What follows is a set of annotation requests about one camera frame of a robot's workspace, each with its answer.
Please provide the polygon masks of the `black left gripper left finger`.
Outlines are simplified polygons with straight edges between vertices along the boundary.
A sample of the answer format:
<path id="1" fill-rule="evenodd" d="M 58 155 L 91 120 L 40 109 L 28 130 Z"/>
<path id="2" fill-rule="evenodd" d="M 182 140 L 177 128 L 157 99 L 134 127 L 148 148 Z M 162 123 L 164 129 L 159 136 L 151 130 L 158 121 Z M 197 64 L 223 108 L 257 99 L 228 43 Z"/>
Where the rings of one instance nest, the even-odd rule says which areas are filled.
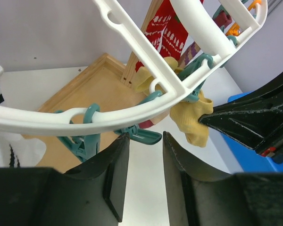
<path id="1" fill-rule="evenodd" d="M 128 134 L 89 160 L 53 168 L 0 168 L 0 226 L 116 226 L 123 219 Z"/>

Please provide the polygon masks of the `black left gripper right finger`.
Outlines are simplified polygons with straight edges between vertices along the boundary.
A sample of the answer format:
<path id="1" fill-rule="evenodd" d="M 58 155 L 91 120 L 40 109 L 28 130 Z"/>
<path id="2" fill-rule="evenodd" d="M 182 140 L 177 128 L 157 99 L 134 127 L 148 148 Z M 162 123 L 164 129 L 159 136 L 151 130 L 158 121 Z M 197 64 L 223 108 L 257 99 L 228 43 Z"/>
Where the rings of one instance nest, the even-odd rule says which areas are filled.
<path id="1" fill-rule="evenodd" d="M 283 173 L 221 171 L 163 133 L 172 226 L 283 226 Z"/>

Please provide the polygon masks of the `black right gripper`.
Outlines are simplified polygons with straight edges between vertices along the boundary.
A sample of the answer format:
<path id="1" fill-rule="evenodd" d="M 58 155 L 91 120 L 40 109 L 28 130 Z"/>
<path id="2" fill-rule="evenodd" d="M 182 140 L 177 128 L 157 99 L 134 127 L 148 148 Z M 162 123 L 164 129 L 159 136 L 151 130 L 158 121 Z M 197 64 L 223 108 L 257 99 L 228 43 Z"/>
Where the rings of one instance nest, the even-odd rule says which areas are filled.
<path id="1" fill-rule="evenodd" d="M 229 97 L 199 122 L 282 164 L 283 72 L 255 91 Z"/>

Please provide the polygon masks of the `white round clip hanger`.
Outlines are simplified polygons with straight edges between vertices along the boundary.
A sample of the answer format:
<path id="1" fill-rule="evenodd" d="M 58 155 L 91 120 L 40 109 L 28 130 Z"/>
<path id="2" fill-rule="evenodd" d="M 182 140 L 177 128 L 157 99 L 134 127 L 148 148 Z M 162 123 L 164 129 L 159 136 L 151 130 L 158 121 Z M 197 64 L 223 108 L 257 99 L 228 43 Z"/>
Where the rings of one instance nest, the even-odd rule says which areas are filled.
<path id="1" fill-rule="evenodd" d="M 177 69 L 177 62 L 158 53 L 116 0 L 97 0 L 95 5 L 106 25 L 123 37 L 142 63 L 132 81 L 135 89 L 149 94 L 161 91 L 162 96 L 123 110 L 95 112 L 92 123 L 87 124 L 83 124 L 87 108 L 62 113 L 7 108 L 7 114 L 2 114 L 15 133 L 60 137 L 99 134 L 152 119 L 183 100 L 195 101 L 203 82 L 263 27 L 268 14 L 265 0 L 251 12 L 244 1 L 221 1 L 219 10 L 230 15 L 241 31 L 239 36 L 226 36 L 200 1 L 171 1 L 178 19 L 203 52 L 186 69 Z"/>

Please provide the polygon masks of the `wooden hanger stand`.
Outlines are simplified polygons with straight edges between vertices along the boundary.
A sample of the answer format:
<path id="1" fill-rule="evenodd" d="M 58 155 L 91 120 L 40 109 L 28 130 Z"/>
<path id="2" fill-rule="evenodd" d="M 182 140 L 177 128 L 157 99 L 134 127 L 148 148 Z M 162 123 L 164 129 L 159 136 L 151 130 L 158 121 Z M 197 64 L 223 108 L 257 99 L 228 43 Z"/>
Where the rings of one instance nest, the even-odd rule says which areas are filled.
<path id="1" fill-rule="evenodd" d="M 65 87 L 42 104 L 38 111 L 54 113 L 75 107 L 98 104 L 103 112 L 132 107 L 145 98 L 143 93 L 131 89 L 138 59 L 130 54 L 128 65 L 105 53 L 83 70 Z M 38 136 L 47 150 L 39 167 L 53 167 L 60 172 L 79 165 L 79 160 L 55 137 Z"/>

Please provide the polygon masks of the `blue plastic bin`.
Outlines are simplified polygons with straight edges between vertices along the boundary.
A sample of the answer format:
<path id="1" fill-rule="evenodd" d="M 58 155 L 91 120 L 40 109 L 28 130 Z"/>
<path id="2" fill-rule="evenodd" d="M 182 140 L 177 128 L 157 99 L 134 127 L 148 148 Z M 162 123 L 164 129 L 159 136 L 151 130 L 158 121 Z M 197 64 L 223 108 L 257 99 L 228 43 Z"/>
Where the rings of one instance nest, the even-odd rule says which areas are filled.
<path id="1" fill-rule="evenodd" d="M 244 172 L 283 172 L 283 162 L 278 164 L 271 158 L 261 157 L 227 135 L 221 135 Z"/>

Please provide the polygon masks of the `orange clothes peg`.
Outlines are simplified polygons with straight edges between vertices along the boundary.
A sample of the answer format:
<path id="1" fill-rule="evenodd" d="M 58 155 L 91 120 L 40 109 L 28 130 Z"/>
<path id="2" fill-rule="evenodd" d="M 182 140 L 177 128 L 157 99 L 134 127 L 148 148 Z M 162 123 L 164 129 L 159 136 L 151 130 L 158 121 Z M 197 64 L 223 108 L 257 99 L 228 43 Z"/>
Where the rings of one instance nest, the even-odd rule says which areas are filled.
<path id="1" fill-rule="evenodd" d="M 257 4 L 261 4 L 262 0 L 254 0 L 248 7 L 248 11 L 251 12 L 253 9 L 256 9 Z M 237 23 L 234 23 L 231 28 L 227 31 L 226 36 L 239 36 L 241 33 L 240 26 Z"/>

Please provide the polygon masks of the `striped maroon sock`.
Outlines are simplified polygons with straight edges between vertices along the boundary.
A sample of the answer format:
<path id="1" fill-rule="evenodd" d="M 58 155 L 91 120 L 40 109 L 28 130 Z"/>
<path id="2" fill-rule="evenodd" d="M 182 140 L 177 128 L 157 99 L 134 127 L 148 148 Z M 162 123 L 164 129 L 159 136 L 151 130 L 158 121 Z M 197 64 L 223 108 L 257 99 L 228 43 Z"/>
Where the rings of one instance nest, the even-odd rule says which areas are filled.
<path id="1" fill-rule="evenodd" d="M 224 30 L 232 23 L 232 17 L 224 11 L 221 11 L 217 16 L 213 16 L 213 20 L 221 30 Z"/>
<path id="2" fill-rule="evenodd" d="M 180 68 L 184 68 L 200 51 L 200 47 L 196 42 L 193 42 L 181 55 L 178 64 Z M 169 110 L 161 113 L 160 115 L 157 115 L 156 117 L 147 120 L 145 122 L 142 122 L 139 124 L 139 127 L 142 129 L 150 128 L 156 124 L 158 124 L 160 121 L 162 121 L 165 117 L 169 115 Z"/>

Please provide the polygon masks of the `white black striped sock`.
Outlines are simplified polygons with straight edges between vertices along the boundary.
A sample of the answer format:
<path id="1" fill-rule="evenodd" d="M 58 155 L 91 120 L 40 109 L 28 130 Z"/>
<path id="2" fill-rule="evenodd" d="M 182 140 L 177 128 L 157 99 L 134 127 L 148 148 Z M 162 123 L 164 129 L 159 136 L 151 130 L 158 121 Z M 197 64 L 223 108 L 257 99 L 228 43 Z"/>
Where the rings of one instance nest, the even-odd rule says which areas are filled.
<path id="1" fill-rule="evenodd" d="M 4 69 L 0 66 L 0 78 Z M 37 138 L 24 138 L 11 129 L 7 119 L 7 107 L 0 89 L 0 168 L 34 167 L 43 158 L 46 144 Z"/>

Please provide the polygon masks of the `red christmas sock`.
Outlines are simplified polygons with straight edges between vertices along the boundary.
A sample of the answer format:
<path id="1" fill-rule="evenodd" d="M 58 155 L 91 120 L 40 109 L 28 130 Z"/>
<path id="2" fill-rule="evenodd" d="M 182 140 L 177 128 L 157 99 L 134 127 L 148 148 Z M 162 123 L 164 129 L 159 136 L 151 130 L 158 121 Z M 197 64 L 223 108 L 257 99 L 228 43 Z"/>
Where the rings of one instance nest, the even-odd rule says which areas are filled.
<path id="1" fill-rule="evenodd" d="M 179 60 L 187 37 L 188 33 L 177 15 L 172 15 L 162 34 L 160 55 Z"/>
<path id="2" fill-rule="evenodd" d="M 159 52 L 162 42 L 162 33 L 172 15 L 172 6 L 169 0 L 162 1 L 154 17 L 149 21 L 144 35 Z"/>

